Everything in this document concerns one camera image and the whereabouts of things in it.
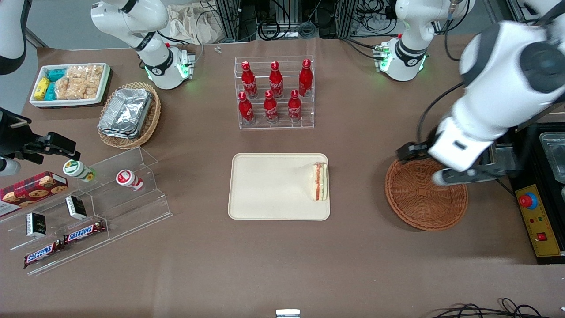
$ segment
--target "acrylic display shelf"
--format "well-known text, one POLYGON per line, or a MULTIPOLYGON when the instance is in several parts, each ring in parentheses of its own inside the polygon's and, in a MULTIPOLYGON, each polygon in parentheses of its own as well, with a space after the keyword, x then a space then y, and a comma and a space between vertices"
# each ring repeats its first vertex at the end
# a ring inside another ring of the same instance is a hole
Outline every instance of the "acrylic display shelf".
POLYGON ((71 242, 61 251, 25 269, 28 275, 38 275, 172 216, 167 198, 157 188, 155 176, 150 169, 150 166, 156 163, 157 160, 153 156, 137 147, 90 165, 96 170, 94 181, 83 182, 67 177, 68 191, 0 220, 0 230, 8 231, 11 253, 17 253, 18 257, 21 257, 23 267, 24 257, 30 253, 40 250, 57 239, 62 240, 63 235, 80 230, 98 220, 104 221, 106 231, 71 242), (132 191, 130 188, 118 185, 115 178, 122 169, 129 169, 143 179, 143 189, 132 191), (69 215, 65 202, 65 198, 69 195, 82 200, 88 215, 86 219, 77 220, 69 215), (46 236, 40 238, 26 236, 25 215, 30 212, 45 216, 46 236))
POLYGON ((291 128, 313 128, 314 127, 314 94, 316 83, 315 61, 312 55, 300 55, 291 57, 247 57, 236 58, 234 66, 235 77, 235 103, 236 109, 239 104, 237 95, 244 91, 244 86, 241 82, 241 62, 248 61, 251 70, 255 74, 257 81, 257 97, 249 99, 253 106, 253 113, 255 115, 255 123, 246 125, 243 123, 241 114, 237 111, 237 118, 241 130, 255 130, 255 129, 291 129, 291 128), (302 69, 302 61, 307 58, 312 61, 312 94, 309 97, 300 97, 302 101, 302 120, 298 123, 292 123, 288 117, 288 101, 290 99, 290 91, 298 89, 298 75, 302 69), (283 77, 284 95, 282 98, 277 99, 277 112, 279 113, 279 121, 277 123, 269 123, 265 116, 265 109, 263 102, 265 101, 265 91, 270 89, 269 75, 271 74, 271 62, 278 61, 279 69, 283 77))

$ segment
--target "black box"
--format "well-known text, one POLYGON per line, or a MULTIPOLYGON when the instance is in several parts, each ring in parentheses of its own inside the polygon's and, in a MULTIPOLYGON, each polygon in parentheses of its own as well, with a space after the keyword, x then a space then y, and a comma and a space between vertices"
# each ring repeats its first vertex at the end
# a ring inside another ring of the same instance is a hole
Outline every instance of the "black box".
POLYGON ((45 226, 45 216, 37 213, 28 213, 25 215, 26 235, 29 237, 39 238, 47 235, 47 227, 45 226))
POLYGON ((67 201, 67 208, 69 210, 69 214, 73 218, 77 218, 79 220, 86 218, 86 209, 84 208, 84 204, 82 203, 81 199, 69 195, 67 196, 66 201, 67 201))

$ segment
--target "cookie box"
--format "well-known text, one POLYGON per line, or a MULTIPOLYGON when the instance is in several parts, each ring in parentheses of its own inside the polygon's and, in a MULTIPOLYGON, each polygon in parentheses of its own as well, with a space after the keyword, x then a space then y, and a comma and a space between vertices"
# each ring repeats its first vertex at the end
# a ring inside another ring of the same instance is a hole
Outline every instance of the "cookie box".
POLYGON ((0 217, 68 189, 67 180, 46 171, 0 190, 0 217))
POLYGON ((46 65, 42 66, 37 75, 35 84, 33 85, 33 90, 29 96, 29 103, 37 108, 74 108, 74 107, 87 107, 87 106, 100 106, 100 103, 104 97, 104 92, 107 87, 108 79, 110 77, 110 66, 106 63, 83 63, 83 64, 61 64, 61 65, 46 65), (98 86, 98 91, 95 98, 81 99, 81 100, 55 100, 55 101, 39 101, 33 97, 33 92, 36 91, 41 79, 47 75, 50 70, 60 70, 67 69, 69 66, 87 66, 90 64, 103 65, 104 70, 102 71, 102 77, 100 79, 100 85, 98 86))

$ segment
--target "wicker basket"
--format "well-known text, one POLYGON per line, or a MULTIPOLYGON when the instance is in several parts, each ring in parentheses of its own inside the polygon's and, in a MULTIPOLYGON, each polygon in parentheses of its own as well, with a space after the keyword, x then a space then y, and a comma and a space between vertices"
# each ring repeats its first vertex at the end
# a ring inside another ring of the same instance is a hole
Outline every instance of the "wicker basket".
MULTIPOLYGON (((155 91, 155 89, 146 83, 135 82, 135 83, 126 84, 121 88, 133 88, 133 89, 143 88, 151 92, 151 94, 153 94, 153 99, 151 100, 149 112, 147 112, 145 123, 141 129, 141 135, 135 139, 116 138, 116 137, 106 136, 103 133, 101 133, 100 130, 98 131, 98 135, 100 136, 102 141, 104 141, 104 143, 109 146, 116 147, 119 149, 132 149, 137 146, 145 144, 149 140, 149 138, 151 138, 151 135, 155 131, 155 128, 157 128, 157 122, 159 121, 159 116, 161 115, 161 101, 159 101, 159 96, 157 96, 157 92, 155 91)), ((112 93, 112 95, 108 98, 108 100, 106 100, 106 103, 104 104, 104 108, 102 109, 102 114, 100 114, 100 119, 102 119, 102 116, 104 116, 104 112, 108 108, 108 104, 110 103, 110 100, 117 91, 118 90, 112 93)))
POLYGON ((425 231, 449 229, 467 210, 467 186, 438 186, 432 175, 443 169, 437 161, 394 161, 386 173, 385 192, 392 210, 404 222, 425 231))

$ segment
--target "table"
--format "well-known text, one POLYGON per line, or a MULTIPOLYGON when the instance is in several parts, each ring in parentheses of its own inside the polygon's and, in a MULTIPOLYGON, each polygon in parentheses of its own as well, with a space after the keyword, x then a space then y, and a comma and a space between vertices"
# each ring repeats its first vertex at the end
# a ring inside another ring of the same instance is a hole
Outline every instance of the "table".
MULTIPOLYGON (((470 37, 450 37, 459 55, 470 37)), ((378 43, 383 38, 367 42, 378 43)), ((545 315, 565 306, 558 265, 534 265, 516 200, 494 182, 469 185, 470 202, 454 228, 426 233, 404 224, 384 194, 394 151, 415 138, 418 117, 460 81, 443 39, 416 79, 395 82, 337 40, 207 46, 194 80, 159 90, 163 112, 144 148, 158 160, 159 188, 173 217, 38 277, 0 243, 3 317, 272 317, 299 308, 303 317, 425 317, 436 308, 497 298, 528 303, 545 315), (240 131, 234 103, 235 57, 315 52, 316 127, 240 131), (320 152, 329 158, 332 211, 323 222, 235 221, 227 203, 231 159, 239 152, 320 152)), ((39 64, 106 62, 110 90, 147 81, 132 49, 39 49, 39 64)), ((447 96, 425 130, 461 96, 447 96)), ((26 105, 38 134, 77 141, 93 164, 119 153, 96 132, 100 108, 39 110, 26 105)), ((42 166, 22 164, 5 186, 42 166)), ((6 233, 0 233, 0 242, 6 233)))

